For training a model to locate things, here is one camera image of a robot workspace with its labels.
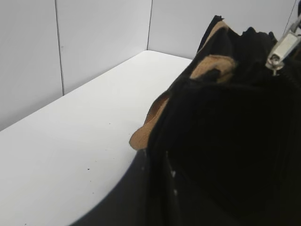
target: metal clasp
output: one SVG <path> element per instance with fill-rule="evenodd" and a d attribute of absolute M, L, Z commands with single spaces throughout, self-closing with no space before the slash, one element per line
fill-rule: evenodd
<path fill-rule="evenodd" d="M 301 42 L 301 37 L 296 34 L 296 31 L 301 22 L 301 14 L 295 23 L 291 25 L 289 30 L 282 36 L 277 44 L 271 50 L 266 67 L 273 71 L 273 75 L 277 75 L 277 71 L 284 67 L 283 60 L 297 47 Z"/>

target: white table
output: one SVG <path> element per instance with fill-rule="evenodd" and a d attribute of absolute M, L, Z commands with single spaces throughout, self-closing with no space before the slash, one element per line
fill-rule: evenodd
<path fill-rule="evenodd" d="M 129 167 L 151 103 L 189 62 L 144 51 L 1 131 L 0 225 L 66 226 L 92 209 Z"/>

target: black bag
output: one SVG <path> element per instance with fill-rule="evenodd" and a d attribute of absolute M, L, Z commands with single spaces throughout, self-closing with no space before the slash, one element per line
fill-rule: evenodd
<path fill-rule="evenodd" d="M 301 225 L 301 63 L 298 49 L 273 76 L 273 34 L 220 28 L 174 82 L 170 99 L 109 195 L 74 226 Z M 205 57 L 237 62 L 217 83 Z"/>

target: tan fabric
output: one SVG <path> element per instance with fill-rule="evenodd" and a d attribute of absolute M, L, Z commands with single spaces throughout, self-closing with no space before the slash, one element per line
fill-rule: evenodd
<path fill-rule="evenodd" d="M 231 78 L 234 68 L 235 62 L 232 58 L 228 56 L 209 55 L 197 65 L 190 78 L 196 79 L 212 69 L 217 69 L 221 72 L 217 82 L 225 82 Z"/>
<path fill-rule="evenodd" d="M 150 119 L 147 123 L 145 123 L 140 129 L 138 129 L 132 135 L 132 137 L 130 139 L 130 145 L 132 146 L 132 148 L 134 148 L 135 150 L 138 151 L 140 149 L 147 147 L 150 133 L 151 133 L 152 129 L 154 128 L 156 122 L 158 121 L 159 117 L 161 116 L 168 100 L 169 99 L 166 99 L 162 103 L 162 105 L 160 106 L 160 108 L 158 109 L 156 114 L 152 117 L 152 119 Z"/>
<path fill-rule="evenodd" d="M 215 32 L 217 32 L 223 27 L 228 29 L 228 26 L 223 21 L 218 22 L 210 32 L 204 46 L 206 45 L 207 41 L 215 34 Z M 209 70 L 215 68 L 221 71 L 221 77 L 218 79 L 218 82 L 224 82 L 231 77 L 232 70 L 234 67 L 235 62 L 231 58 L 225 56 L 210 55 L 197 65 L 195 70 L 192 72 L 190 78 L 196 79 L 208 72 Z M 129 141 L 130 145 L 135 150 L 140 150 L 147 147 L 150 133 L 154 128 L 155 124 L 157 123 L 159 117 L 161 116 L 166 104 L 168 103 L 168 100 L 169 92 L 165 91 L 151 105 L 150 110 L 146 116 L 144 125 L 132 135 Z"/>

